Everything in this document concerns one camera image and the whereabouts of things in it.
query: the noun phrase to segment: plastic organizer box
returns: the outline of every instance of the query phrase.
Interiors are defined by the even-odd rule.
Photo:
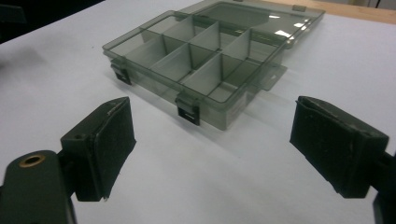
[[[167,11],[103,46],[118,79],[138,84],[226,130],[260,90],[270,90],[301,33],[324,11],[266,2],[204,1]]]

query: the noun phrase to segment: black object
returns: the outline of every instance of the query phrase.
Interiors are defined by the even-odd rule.
[[[111,68],[116,73],[116,77],[128,85],[132,85],[131,79],[129,79],[128,72],[125,68],[120,68],[116,63],[111,64]]]
[[[200,109],[199,101],[191,98],[188,94],[181,92],[176,98],[177,113],[183,119],[189,122],[200,125]]]
[[[99,106],[62,139],[59,154],[42,150],[7,168],[0,223],[77,223],[70,196],[108,198],[135,140],[129,98]]]
[[[378,190],[376,223],[396,223],[396,158],[385,152],[389,138],[347,112],[300,96],[290,142],[344,198]]]
[[[2,13],[4,17],[7,17],[6,20],[0,20],[0,33],[2,35],[0,44],[63,19],[101,1],[103,0],[0,0],[1,5],[7,6],[3,7],[6,13],[0,10],[0,19],[3,18]]]

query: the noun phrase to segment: transparent plastic box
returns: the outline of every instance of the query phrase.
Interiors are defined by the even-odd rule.
[[[286,71],[285,49],[324,11],[266,2],[208,0],[167,11],[103,46],[118,79],[226,130]]]

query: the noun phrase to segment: screw hole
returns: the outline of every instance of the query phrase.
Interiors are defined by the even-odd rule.
[[[27,168],[27,167],[35,166],[35,165],[41,163],[44,159],[46,159],[46,157],[43,155],[33,155],[33,156],[30,156],[30,157],[22,160],[20,162],[20,167]]]

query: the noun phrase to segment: black plastic clip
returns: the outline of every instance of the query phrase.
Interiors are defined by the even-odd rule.
[[[180,93],[175,102],[177,104],[177,113],[179,116],[195,125],[200,125],[200,109],[197,99]]]
[[[290,142],[344,198],[364,198],[373,186],[375,223],[396,223],[396,157],[388,136],[340,108],[300,96]]]
[[[116,63],[111,63],[111,68],[116,73],[116,77],[119,80],[125,82],[128,85],[132,85],[131,79],[129,79],[129,76],[128,76],[128,71],[125,68],[121,68]]]

